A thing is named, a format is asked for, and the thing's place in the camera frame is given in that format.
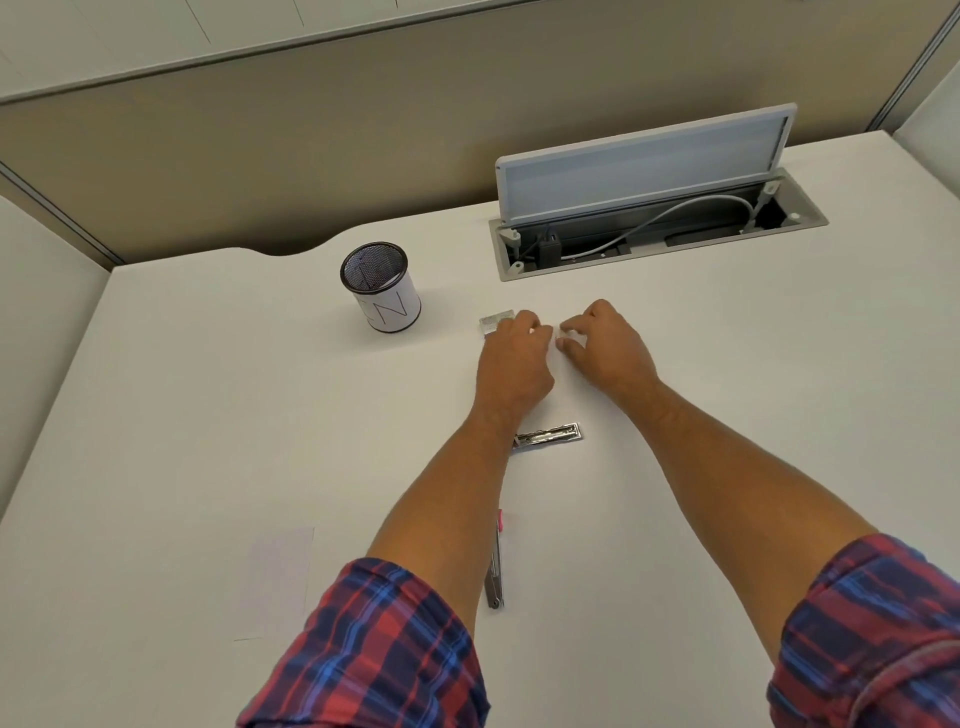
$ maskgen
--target white wall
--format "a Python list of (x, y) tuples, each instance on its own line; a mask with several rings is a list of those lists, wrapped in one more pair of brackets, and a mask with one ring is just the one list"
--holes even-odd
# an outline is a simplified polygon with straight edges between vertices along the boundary
[(0, 97), (510, 0), (0, 0)]
[(0, 516), (107, 278), (0, 197)]
[(960, 196), (960, 63), (894, 138), (953, 194)]

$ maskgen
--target rolled-up sleeve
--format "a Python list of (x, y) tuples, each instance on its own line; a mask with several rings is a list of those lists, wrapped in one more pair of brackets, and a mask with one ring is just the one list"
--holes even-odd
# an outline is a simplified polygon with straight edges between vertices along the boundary
[(278, 726), (482, 726), (473, 641), (441, 597), (378, 559), (347, 565), (237, 718)]
[(783, 630), (777, 726), (960, 726), (960, 586), (870, 536), (837, 554)]

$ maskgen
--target left hand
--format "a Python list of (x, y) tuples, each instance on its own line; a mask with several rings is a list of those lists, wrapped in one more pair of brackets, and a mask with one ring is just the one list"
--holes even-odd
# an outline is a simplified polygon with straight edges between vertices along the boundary
[(480, 354), (473, 413), (493, 418), (516, 434), (527, 413), (553, 389), (546, 366), (552, 339), (553, 327), (541, 326), (533, 311), (501, 321)]

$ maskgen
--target person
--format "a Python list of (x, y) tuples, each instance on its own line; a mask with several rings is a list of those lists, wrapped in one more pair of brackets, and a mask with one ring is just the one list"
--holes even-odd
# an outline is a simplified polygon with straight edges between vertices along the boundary
[[(960, 588), (658, 375), (597, 301), (556, 345), (629, 417), (775, 664), (778, 726), (960, 726)], [(553, 388), (530, 311), (487, 337), (472, 408), (347, 565), (240, 726), (479, 726), (472, 634), (517, 428)]]

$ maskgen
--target paper sheet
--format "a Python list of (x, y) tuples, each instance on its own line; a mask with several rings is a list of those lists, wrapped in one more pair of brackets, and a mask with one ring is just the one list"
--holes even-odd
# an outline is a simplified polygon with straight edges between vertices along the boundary
[(306, 619), (313, 527), (265, 534), (251, 544), (237, 597), (233, 640), (293, 638)]

